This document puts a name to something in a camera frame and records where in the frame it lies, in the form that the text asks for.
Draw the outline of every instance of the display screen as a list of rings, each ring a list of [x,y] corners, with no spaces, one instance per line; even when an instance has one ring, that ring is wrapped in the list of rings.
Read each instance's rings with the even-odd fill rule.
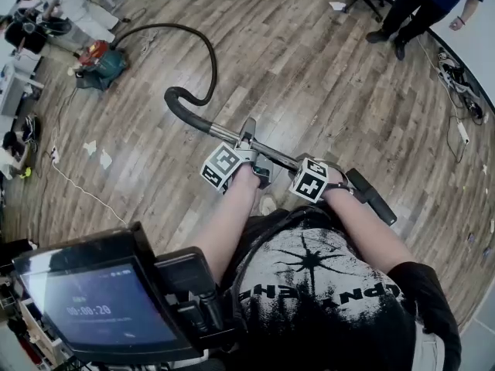
[[[176,339],[131,264],[23,279],[38,309],[73,344],[140,345]]]

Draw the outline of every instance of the black shoe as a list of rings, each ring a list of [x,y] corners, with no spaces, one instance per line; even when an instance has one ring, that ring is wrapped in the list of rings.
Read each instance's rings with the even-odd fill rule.
[[[369,32],[366,34],[366,41],[371,44],[382,43],[383,41],[388,40],[389,35],[386,34],[382,29],[377,30],[376,32]]]
[[[405,58],[405,44],[406,44],[406,42],[402,39],[395,39],[394,40],[395,56],[399,60],[404,60],[404,58]]]

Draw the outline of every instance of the wooden floor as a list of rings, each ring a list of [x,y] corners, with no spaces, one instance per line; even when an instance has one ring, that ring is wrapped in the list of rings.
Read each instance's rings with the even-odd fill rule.
[[[495,206],[495,125],[491,113],[481,127],[464,121],[471,142],[454,162],[446,143],[453,107],[416,41],[398,62],[390,43],[365,41],[377,23],[364,4],[349,15],[329,6],[342,0],[120,1],[121,15],[148,9],[133,26],[179,22],[211,39],[218,86],[194,111],[235,131],[254,117],[259,141],[358,168],[398,215],[394,229],[418,260],[437,270],[459,324],[467,321],[495,272],[493,255],[482,255]],[[44,125],[41,179],[7,183],[8,240],[29,237],[46,246],[119,225],[43,156],[59,119],[60,170],[126,222],[141,220],[157,254],[186,243],[207,221],[220,196],[198,171],[219,141],[185,126],[163,101],[172,85],[206,93],[207,50],[194,36],[164,30],[142,56],[144,40],[128,39],[131,69],[108,92],[78,90],[70,106],[63,101],[74,80],[56,63],[42,64],[37,78],[46,89],[35,105]],[[432,38],[421,41],[433,59]],[[459,143],[455,120],[449,139]],[[97,151],[90,157],[83,145],[92,141]],[[113,159],[106,170],[103,149]],[[291,208],[297,199],[288,194],[289,178],[276,174],[268,192]]]

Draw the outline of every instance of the hose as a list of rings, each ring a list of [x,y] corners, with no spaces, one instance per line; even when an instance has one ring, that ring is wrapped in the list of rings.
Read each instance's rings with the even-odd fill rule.
[[[155,28],[181,29],[181,30],[184,30],[186,32],[189,32],[189,33],[192,33],[192,34],[198,36],[206,44],[206,46],[208,48],[208,52],[210,54],[210,60],[211,60],[211,83],[210,83],[210,88],[208,89],[207,95],[203,99],[199,99],[198,97],[195,97],[194,95],[192,95],[185,88],[170,87],[165,92],[164,99],[165,99],[165,102],[167,103],[167,105],[169,106],[169,109],[171,110],[171,112],[173,112],[180,120],[195,127],[196,129],[199,129],[200,131],[208,134],[210,132],[212,122],[197,116],[192,111],[189,111],[188,109],[186,109],[179,102],[179,98],[182,97],[183,99],[186,99],[188,102],[190,102],[191,104],[194,104],[195,106],[204,106],[205,104],[208,104],[210,102],[211,97],[213,96],[213,92],[215,91],[215,87],[217,86],[218,69],[217,69],[217,58],[215,57],[215,50],[213,49],[213,46],[211,45],[211,42],[209,41],[209,39],[204,34],[202,34],[202,32],[200,32],[199,30],[190,28],[188,26],[179,25],[177,23],[154,23],[151,25],[139,26],[138,28],[135,28],[133,30],[129,30],[128,32],[124,33],[122,36],[118,37],[118,39],[116,39],[111,44],[110,47],[111,47],[111,49],[116,49],[118,47],[118,45],[122,42],[122,40],[126,39],[130,35],[137,33],[137,32],[141,32],[142,30],[155,29]]]

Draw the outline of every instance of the monitor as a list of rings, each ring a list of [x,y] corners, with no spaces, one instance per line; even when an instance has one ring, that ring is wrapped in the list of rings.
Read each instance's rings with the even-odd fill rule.
[[[14,260],[36,307],[79,359],[152,364],[199,355],[149,270],[143,236],[138,224]]]

